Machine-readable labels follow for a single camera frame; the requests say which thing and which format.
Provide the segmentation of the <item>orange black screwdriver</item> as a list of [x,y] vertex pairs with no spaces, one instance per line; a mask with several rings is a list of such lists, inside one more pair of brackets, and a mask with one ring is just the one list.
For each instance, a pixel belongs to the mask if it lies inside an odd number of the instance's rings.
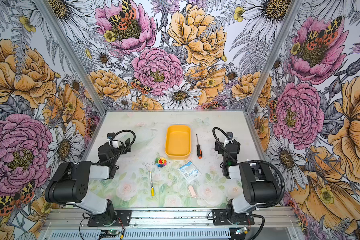
[[196,139],[197,139],[197,156],[198,156],[199,159],[201,159],[203,154],[202,154],[202,150],[201,150],[201,145],[199,143],[198,134],[196,134]]

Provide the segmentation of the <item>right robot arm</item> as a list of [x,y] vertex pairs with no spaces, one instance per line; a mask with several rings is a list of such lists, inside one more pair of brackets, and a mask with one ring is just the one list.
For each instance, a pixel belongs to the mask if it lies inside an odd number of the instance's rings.
[[243,192],[230,199],[225,210],[212,210],[214,225],[252,225],[254,211],[280,203],[286,191],[285,179],[281,171],[267,161],[239,162],[241,144],[232,133],[214,127],[213,136],[215,151],[223,156],[220,164],[223,176],[239,181]]

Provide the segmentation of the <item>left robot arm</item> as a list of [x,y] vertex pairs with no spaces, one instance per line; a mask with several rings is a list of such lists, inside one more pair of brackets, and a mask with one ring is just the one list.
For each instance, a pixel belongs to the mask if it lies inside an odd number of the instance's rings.
[[54,173],[45,190],[48,203],[72,205],[85,210],[98,225],[122,226],[122,218],[115,211],[109,199],[101,198],[89,190],[90,181],[112,180],[119,166],[121,155],[131,151],[136,140],[132,130],[108,133],[108,141],[98,148],[96,163],[82,161],[79,163],[62,163]]

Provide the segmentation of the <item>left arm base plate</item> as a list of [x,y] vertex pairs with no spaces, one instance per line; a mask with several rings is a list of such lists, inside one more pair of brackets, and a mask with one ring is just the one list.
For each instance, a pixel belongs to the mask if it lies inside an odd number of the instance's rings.
[[131,210],[115,210],[113,214],[94,215],[87,223],[88,227],[128,227],[131,221]]

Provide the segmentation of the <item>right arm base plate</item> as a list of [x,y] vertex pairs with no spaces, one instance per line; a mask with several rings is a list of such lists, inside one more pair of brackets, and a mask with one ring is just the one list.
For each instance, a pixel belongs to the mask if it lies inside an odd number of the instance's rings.
[[227,209],[213,209],[212,217],[215,226],[249,226],[255,224],[254,218],[251,216],[237,214],[232,210]]

